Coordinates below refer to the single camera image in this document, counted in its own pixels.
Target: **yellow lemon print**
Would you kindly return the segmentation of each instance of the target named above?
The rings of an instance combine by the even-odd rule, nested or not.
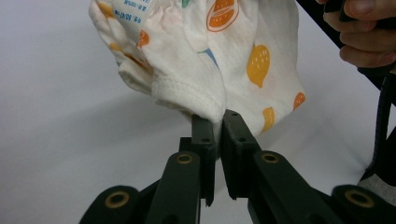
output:
[[[129,58],[131,61],[133,61],[134,63],[136,63],[137,65],[139,65],[141,68],[143,68],[144,70],[148,70],[148,68],[144,65],[144,62],[139,62],[132,54],[130,53],[126,53],[122,51],[122,48],[120,47],[120,45],[118,45],[117,43],[110,43],[108,45],[108,47],[111,50],[115,50],[115,51],[120,51],[123,53],[123,55],[125,55],[125,57]]]
[[[106,18],[114,19],[113,9],[110,6],[105,3],[98,3],[98,6]]]
[[[264,45],[253,47],[247,62],[247,76],[252,83],[262,88],[270,68],[270,51]]]
[[[216,0],[206,17],[209,31],[219,32],[229,27],[239,14],[238,0]]]
[[[275,123],[275,111],[272,107],[267,107],[262,111],[264,116],[264,127],[262,127],[262,133],[270,129]]]
[[[149,43],[149,34],[146,33],[144,30],[140,31],[140,39],[139,43],[137,43],[137,47],[142,48],[143,46]]]
[[[294,98],[293,110],[295,110],[304,101],[305,101],[305,95],[302,92],[297,93],[296,97]]]

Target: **baby clothing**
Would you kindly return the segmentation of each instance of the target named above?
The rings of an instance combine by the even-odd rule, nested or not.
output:
[[[121,78],[160,105],[213,123],[231,109],[258,135],[305,99],[292,0],[92,0],[90,16]]]

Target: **black handle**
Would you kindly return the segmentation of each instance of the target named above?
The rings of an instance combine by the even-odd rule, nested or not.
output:
[[[344,11],[345,1],[346,0],[331,0],[326,4],[324,11],[325,12],[334,12],[334,11],[341,10],[340,21],[354,21],[355,19],[348,17],[348,15]],[[387,19],[378,21],[375,28],[386,29],[386,30],[396,29],[396,18],[387,18]],[[386,66],[377,67],[377,68],[358,67],[358,71],[368,77],[384,76],[384,75],[388,74],[390,72],[390,70],[392,70],[392,68],[395,65],[396,65],[396,62],[388,64]]]

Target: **gray fabric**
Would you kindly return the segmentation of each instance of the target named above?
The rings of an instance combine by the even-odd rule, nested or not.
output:
[[[388,203],[396,206],[396,187],[388,185],[378,175],[372,175],[362,180],[358,186],[374,192]]]

